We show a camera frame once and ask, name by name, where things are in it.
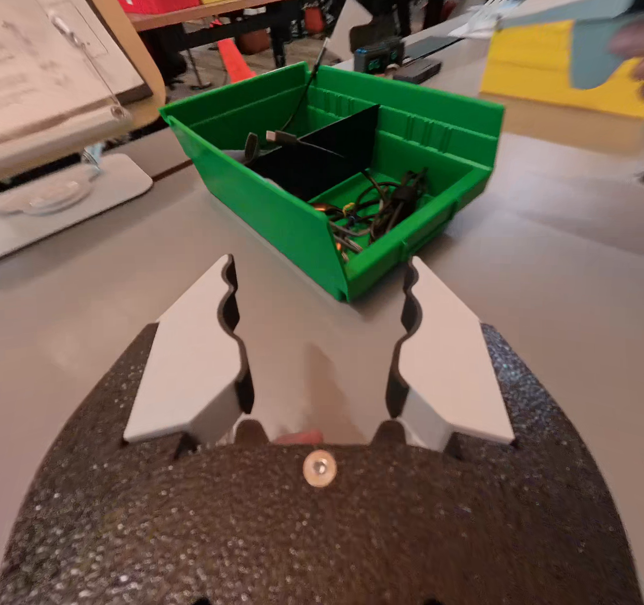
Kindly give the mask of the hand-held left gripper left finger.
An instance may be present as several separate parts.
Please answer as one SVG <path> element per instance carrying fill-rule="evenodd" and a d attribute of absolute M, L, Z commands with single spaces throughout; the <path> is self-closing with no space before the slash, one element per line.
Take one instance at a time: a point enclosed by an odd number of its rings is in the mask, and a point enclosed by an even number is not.
<path fill-rule="evenodd" d="M 234 256 L 225 254 L 159 317 L 125 442 L 187 434 L 216 444 L 251 414 L 254 384 L 236 334 L 237 288 Z"/>

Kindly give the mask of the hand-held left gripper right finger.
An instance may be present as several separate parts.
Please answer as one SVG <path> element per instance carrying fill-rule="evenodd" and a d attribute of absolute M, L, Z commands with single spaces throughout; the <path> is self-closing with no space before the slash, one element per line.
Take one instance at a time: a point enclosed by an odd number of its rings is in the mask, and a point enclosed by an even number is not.
<path fill-rule="evenodd" d="M 405 334 L 385 392 L 407 444 L 442 452 L 454 434 L 511 445 L 515 433 L 478 316 L 419 258 L 403 285 Z"/>

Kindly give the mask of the green plastic bin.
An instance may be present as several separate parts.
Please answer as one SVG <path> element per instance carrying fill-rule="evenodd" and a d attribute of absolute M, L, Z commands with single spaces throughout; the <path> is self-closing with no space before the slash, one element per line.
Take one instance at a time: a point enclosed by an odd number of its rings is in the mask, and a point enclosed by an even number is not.
<path fill-rule="evenodd" d="M 335 67 L 298 63 L 172 102 L 160 111 L 207 190 L 316 284 L 353 301 L 438 237 L 483 193 L 501 104 Z M 262 155 L 242 150 L 250 132 Z"/>

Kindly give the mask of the grey USB hub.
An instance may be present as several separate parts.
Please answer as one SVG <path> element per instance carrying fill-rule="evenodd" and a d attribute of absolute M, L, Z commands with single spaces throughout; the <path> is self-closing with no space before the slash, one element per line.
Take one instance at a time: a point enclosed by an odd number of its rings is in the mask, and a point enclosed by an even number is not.
<path fill-rule="evenodd" d="M 292 111 L 292 114 L 287 119 L 286 123 L 284 123 L 279 130 L 268 130 L 266 132 L 265 141 L 268 142 L 269 144 L 277 145 L 278 147 L 285 147 L 285 146 L 297 145 L 299 143 L 297 136 L 289 133 L 288 130 L 291 127 L 292 123 L 295 121 L 297 114 L 302 109 L 303 102 L 307 97 L 310 86 L 314 81 L 314 79 L 317 77 L 319 68 L 326 54 L 329 41 L 330 41 L 330 38 L 326 37 L 318 53 L 315 64 L 312 70 L 310 71 L 310 76 L 302 90 L 302 93 L 300 94 L 300 98 L 297 101 L 297 104 L 294 110 Z M 244 166 L 251 166 L 255 161 L 261 158 L 262 155 L 265 155 L 267 153 L 266 150 L 261 149 L 261 142 L 259 140 L 259 137 L 257 134 L 254 134 L 253 132 L 250 132 L 248 134 L 246 138 L 245 146 L 242 150 L 222 149 L 221 151 L 229 158 L 235 160 L 236 162 Z"/>

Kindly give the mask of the grey desk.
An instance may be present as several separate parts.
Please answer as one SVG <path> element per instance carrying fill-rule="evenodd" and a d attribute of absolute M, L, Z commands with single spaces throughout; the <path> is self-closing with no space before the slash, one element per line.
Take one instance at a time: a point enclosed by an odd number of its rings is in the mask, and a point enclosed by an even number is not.
<path fill-rule="evenodd" d="M 371 439 L 403 332 L 404 266 L 335 301 L 209 194 L 173 133 L 122 151 L 142 197 L 1 260 L 1 556 L 56 436 L 139 332 L 214 261 L 237 264 L 239 332 L 270 437 Z M 643 584 L 643 155 L 503 133 L 486 191 L 420 257 L 495 327 L 571 419 Z"/>

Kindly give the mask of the person's right hand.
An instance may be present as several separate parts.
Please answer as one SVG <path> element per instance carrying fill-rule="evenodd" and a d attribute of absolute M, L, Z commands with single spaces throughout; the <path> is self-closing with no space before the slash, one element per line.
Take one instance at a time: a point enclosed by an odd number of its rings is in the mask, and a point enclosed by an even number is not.
<path fill-rule="evenodd" d="M 617 31 L 609 44 L 610 52 L 623 60 L 638 59 L 633 78 L 643 82 L 643 20 L 634 21 Z"/>

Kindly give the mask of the black case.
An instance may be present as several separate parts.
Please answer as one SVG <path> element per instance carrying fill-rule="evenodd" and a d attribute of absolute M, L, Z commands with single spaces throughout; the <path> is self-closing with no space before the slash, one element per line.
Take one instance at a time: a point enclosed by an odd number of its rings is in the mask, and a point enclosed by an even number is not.
<path fill-rule="evenodd" d="M 421 85 L 438 75 L 441 69 L 441 60 L 436 60 L 432 57 L 418 58 L 399 67 L 393 74 L 392 79 L 407 84 Z"/>

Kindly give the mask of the orange traffic cone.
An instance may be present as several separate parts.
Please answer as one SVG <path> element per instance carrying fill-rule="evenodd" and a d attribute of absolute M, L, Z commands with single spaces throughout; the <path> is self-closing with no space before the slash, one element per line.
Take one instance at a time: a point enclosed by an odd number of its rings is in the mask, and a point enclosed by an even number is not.
<path fill-rule="evenodd" d="M 221 61 L 232 84 L 256 77 L 232 38 L 216 43 Z"/>

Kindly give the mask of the document stand with instruction sheet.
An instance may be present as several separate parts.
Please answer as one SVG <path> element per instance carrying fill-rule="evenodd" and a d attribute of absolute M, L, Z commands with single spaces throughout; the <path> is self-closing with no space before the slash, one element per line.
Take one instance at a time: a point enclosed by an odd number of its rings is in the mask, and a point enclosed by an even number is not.
<path fill-rule="evenodd" d="M 159 118 L 165 85 L 117 0 L 1 0 L 1 257 L 145 194 L 153 180 L 104 143 Z"/>

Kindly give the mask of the brown background table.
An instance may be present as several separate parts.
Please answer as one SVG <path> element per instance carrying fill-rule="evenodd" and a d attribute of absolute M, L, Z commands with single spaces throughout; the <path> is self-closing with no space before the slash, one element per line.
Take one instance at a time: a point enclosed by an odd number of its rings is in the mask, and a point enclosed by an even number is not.
<path fill-rule="evenodd" d="M 128 13 L 127 17 L 139 33 L 180 26 L 179 30 L 171 30 L 171 37 L 167 42 L 167 48 L 171 52 L 190 51 L 228 38 L 233 39 L 246 33 L 268 30 L 275 66 L 280 68 L 285 65 L 285 32 L 290 29 L 291 23 L 298 17 L 302 1 L 228 0 L 163 14 Z M 265 8 L 265 12 L 252 14 L 243 19 L 234 18 L 230 23 L 213 27 L 208 24 L 192 32 L 186 32 L 183 28 L 186 22 L 210 21 L 216 17 L 229 16 L 247 9 L 261 8 Z"/>

